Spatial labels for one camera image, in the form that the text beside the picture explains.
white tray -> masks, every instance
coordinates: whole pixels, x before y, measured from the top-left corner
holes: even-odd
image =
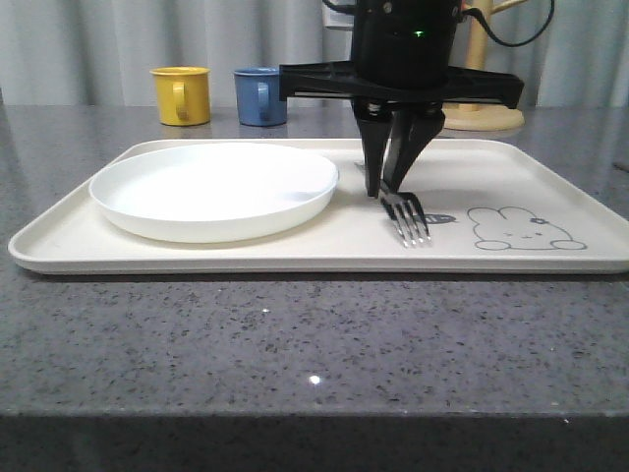
[[[161,148],[234,141],[239,140],[142,143],[116,160]],[[405,249],[385,211],[366,195],[364,177],[354,165],[363,161],[360,140],[248,142],[313,149],[334,161],[340,180],[329,206],[309,222],[271,236],[220,244],[165,243],[108,222],[85,182],[18,232],[9,251],[20,266],[57,274],[629,269],[629,222],[510,145],[433,140],[401,189],[419,195],[434,221],[432,242]]]

curtain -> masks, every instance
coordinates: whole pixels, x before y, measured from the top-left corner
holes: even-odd
[[[486,69],[521,77],[523,105],[626,106],[629,2],[556,3],[534,43],[490,42]],[[530,0],[491,24],[521,40],[547,11],[547,0]],[[348,58],[351,34],[324,28],[321,12],[320,0],[0,0],[0,88],[7,104],[152,106],[151,68],[200,65],[211,71],[212,106],[233,106],[238,67]],[[454,65],[464,65],[470,21],[457,31]]]

blue mug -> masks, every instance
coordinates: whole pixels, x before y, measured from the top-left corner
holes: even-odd
[[[238,119],[243,125],[286,123],[286,101],[279,99],[279,68],[249,67],[234,71]]]

gray speckled countertop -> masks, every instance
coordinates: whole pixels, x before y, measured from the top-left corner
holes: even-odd
[[[513,144],[629,217],[629,174],[618,168],[629,164],[627,109],[525,116],[515,132],[442,137]],[[137,143],[260,137],[358,133],[349,109],[336,106],[291,110],[286,125],[269,129],[239,125],[232,109],[213,110],[207,125],[172,128],[153,108],[0,107],[0,236],[8,242]],[[433,433],[458,440],[459,451],[475,435],[506,438],[495,447],[508,449],[552,443],[569,425],[575,448],[604,442],[602,462],[589,470],[626,463],[619,438],[629,432],[627,273],[52,277],[19,268],[6,249],[0,261],[0,463],[6,455],[7,470],[123,470],[130,457],[137,470],[203,470],[223,457],[200,443],[212,432],[241,470],[316,470],[317,450],[329,470],[332,463],[393,470],[428,460],[404,452],[425,443],[441,470],[474,467],[481,455],[507,467],[507,452],[461,458]],[[262,423],[247,423],[255,418]],[[504,418],[515,426],[499,423]],[[440,423],[422,423],[431,419]],[[146,442],[129,445],[138,436]],[[362,453],[345,454],[343,441]],[[261,452],[278,442],[282,453]],[[365,457],[379,447],[391,459],[372,467],[377,460]],[[592,465],[582,453],[570,470]]]

fork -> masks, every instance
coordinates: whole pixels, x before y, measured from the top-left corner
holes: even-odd
[[[362,162],[355,164],[365,172],[365,165]],[[416,247],[418,242],[423,244],[426,240],[430,241],[428,222],[417,195],[412,192],[393,192],[383,180],[380,181],[380,190],[382,191],[380,204],[393,222],[404,247]]]

